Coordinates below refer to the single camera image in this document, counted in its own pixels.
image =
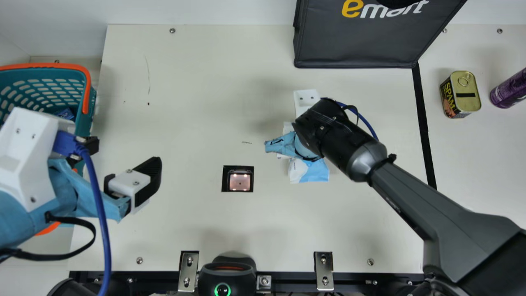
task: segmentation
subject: teal basket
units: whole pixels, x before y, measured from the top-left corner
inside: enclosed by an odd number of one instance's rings
[[[87,137],[95,98],[89,72],[82,66],[49,63],[0,67],[0,127],[14,107],[49,114],[69,108],[75,114],[75,135]],[[86,114],[84,100],[88,100]]]

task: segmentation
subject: spam can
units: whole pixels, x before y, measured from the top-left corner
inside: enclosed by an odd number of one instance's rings
[[[455,71],[440,85],[444,113],[449,118],[464,118],[480,110],[479,90],[473,73]]]

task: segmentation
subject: white table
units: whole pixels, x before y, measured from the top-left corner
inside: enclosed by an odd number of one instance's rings
[[[262,271],[313,271],[312,253],[332,251],[335,272],[421,272],[422,241],[370,187],[333,165],[328,183],[291,185],[287,161],[263,145],[295,119],[292,92],[315,88],[358,106],[397,164],[426,180],[411,70],[294,68],[290,26],[169,28],[108,27],[92,132],[100,185],[163,160],[150,204],[110,223],[114,270],[175,271],[181,250],[199,250],[200,266],[236,250]],[[221,193],[223,165],[254,166],[254,192]],[[89,235],[76,228],[72,249]],[[102,270],[100,235],[68,267]]]
[[[450,25],[420,60],[438,190],[474,211],[507,216],[522,228],[526,104],[500,109],[489,93],[526,67],[525,52],[524,25]],[[452,120],[444,115],[439,85],[457,70],[475,75],[482,108]]]

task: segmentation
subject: metal clamp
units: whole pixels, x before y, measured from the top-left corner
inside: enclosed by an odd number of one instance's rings
[[[256,291],[259,293],[270,293],[270,287],[272,286],[272,276],[270,275],[258,275],[256,282]]]
[[[179,292],[194,292],[197,285],[199,253],[182,252],[179,262]]]
[[[318,291],[334,291],[332,252],[314,252],[314,271]]]

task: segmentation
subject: green light ring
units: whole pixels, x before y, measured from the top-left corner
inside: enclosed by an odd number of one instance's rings
[[[219,296],[219,294],[217,294],[217,287],[219,287],[220,285],[225,285],[225,286],[227,286],[227,288],[228,288],[228,294],[227,294],[227,296],[230,296],[230,293],[232,292],[232,289],[230,288],[230,286],[229,286],[227,283],[219,283],[219,284],[217,284],[217,286],[214,288],[214,294],[215,294],[216,296]]]

